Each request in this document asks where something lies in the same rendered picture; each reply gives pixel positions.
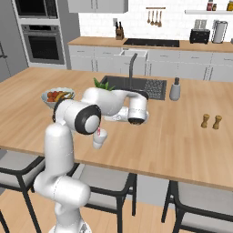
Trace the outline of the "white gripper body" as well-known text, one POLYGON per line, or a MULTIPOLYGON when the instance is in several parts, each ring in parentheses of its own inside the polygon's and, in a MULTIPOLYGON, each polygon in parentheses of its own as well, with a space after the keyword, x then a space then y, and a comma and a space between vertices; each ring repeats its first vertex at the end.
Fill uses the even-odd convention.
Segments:
POLYGON ((121 108, 110 107, 102 109, 102 116, 106 121, 127 122, 128 108, 122 106, 121 108))

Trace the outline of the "glass cup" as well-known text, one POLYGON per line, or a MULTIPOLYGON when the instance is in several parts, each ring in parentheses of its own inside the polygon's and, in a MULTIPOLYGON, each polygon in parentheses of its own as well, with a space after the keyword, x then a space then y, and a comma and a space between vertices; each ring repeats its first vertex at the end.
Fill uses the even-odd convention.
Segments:
POLYGON ((99 149, 103 146, 107 138, 107 132, 105 129, 100 128, 100 136, 97 135, 97 131, 93 134, 93 147, 99 149))

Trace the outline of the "green potted plant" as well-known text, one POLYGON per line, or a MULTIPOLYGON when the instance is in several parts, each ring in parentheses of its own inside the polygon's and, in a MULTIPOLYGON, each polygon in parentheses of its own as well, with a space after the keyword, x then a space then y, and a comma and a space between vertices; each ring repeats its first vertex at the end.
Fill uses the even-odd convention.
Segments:
POLYGON ((115 88, 115 86, 110 87, 109 82, 106 82, 105 84, 98 82, 95 77, 94 77, 94 84, 95 84, 95 87, 105 89, 108 91, 112 91, 115 88))

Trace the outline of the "dark sink basin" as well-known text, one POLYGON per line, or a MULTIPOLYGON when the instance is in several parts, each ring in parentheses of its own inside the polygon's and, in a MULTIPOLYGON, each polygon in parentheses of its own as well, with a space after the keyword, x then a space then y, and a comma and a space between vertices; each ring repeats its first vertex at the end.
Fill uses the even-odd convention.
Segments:
MULTIPOLYGON (((123 76, 104 76, 101 84, 109 84, 115 89, 129 88, 129 78, 123 76)), ((132 88, 147 92, 150 99, 164 100, 166 98, 166 80, 132 78, 132 88)))

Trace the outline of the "grey soap dispenser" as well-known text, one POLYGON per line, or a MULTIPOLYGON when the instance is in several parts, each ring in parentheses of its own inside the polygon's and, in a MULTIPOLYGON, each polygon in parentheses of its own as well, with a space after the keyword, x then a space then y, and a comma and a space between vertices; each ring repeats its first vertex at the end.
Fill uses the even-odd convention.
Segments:
POLYGON ((175 78, 175 82, 172 84, 169 98, 173 101, 178 101, 180 98, 180 84, 179 84, 179 78, 175 78))

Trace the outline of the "black hob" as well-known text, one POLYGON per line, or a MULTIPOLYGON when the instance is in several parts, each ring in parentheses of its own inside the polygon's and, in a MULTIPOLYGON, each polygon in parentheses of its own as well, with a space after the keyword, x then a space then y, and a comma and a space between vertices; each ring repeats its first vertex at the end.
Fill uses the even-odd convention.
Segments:
POLYGON ((125 45, 179 47, 179 41, 167 39, 128 38, 128 40, 125 42, 125 45))

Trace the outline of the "wooden knife block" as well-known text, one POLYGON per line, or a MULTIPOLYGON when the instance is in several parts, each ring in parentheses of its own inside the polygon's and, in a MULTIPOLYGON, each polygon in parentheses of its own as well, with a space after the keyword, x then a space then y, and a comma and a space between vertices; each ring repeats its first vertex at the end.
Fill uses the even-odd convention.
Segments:
POLYGON ((124 39, 124 29, 121 23, 116 22, 116 40, 123 40, 124 39))

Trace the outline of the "grey lower cupboard run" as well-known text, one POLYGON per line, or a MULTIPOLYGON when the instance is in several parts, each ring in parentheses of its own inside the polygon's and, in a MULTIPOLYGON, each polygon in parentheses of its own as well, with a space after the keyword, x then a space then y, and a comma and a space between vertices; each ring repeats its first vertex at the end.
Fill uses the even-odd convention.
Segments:
MULTIPOLYGON (((70 46, 74 70, 129 74, 129 62, 122 61, 122 50, 135 48, 70 46)), ((233 82, 233 53, 210 53, 160 49, 147 50, 147 60, 136 61, 133 74, 180 77, 196 80, 233 82)))

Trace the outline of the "wooden shaker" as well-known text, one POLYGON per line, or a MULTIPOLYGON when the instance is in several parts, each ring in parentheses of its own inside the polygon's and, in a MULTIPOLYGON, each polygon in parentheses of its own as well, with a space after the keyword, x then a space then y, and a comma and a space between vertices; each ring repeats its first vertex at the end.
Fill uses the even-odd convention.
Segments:
POLYGON ((210 118, 210 115, 209 115, 209 114, 204 114, 204 115, 203 115, 203 121, 202 121, 202 123, 201 123, 201 127, 207 128, 209 118, 210 118))
POLYGON ((214 129, 219 129, 219 123, 220 123, 221 119, 222 119, 222 116, 219 116, 219 115, 215 116, 215 123, 213 125, 214 129))

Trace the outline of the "grey upper cupboards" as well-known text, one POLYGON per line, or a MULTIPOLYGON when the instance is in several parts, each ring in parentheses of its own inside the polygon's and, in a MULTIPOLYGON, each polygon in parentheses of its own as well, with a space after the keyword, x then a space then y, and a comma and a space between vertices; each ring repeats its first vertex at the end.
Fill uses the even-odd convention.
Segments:
POLYGON ((128 0, 67 0, 70 13, 124 14, 128 0))

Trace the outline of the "black toaster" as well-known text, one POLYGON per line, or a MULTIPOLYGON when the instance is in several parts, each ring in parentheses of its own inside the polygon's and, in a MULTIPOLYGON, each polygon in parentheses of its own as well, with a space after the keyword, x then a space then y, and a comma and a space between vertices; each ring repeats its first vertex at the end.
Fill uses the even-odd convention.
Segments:
POLYGON ((191 29, 189 42, 207 44, 209 40, 210 30, 206 29, 206 20, 196 19, 195 25, 191 29))

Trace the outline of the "grey fridge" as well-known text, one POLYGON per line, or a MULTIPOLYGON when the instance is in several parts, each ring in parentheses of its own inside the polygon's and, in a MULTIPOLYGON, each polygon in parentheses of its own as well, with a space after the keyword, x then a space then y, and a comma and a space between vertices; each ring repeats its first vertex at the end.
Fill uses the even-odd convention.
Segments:
POLYGON ((0 0, 0 82, 28 68, 12 0, 0 0))

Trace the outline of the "black microwave oven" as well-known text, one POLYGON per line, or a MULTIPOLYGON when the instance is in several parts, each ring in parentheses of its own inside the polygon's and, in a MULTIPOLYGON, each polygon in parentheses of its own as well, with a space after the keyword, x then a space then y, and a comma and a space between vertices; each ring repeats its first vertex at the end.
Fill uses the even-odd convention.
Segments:
POLYGON ((21 17, 57 18, 56 0, 15 0, 21 17))

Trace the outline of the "steel wall oven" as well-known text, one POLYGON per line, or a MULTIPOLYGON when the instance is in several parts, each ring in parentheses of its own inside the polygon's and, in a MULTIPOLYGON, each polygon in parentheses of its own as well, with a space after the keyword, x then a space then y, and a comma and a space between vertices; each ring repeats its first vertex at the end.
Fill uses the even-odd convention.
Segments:
POLYGON ((57 25, 22 25, 25 45, 32 63, 65 63, 57 25))

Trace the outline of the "white wall shelf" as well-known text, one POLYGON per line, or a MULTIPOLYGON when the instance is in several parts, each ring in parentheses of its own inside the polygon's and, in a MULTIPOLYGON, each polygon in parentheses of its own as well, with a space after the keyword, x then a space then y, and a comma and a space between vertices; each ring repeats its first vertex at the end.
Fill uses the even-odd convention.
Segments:
POLYGON ((217 11, 207 11, 207 10, 185 10, 186 15, 233 15, 233 11, 227 10, 217 10, 217 11))

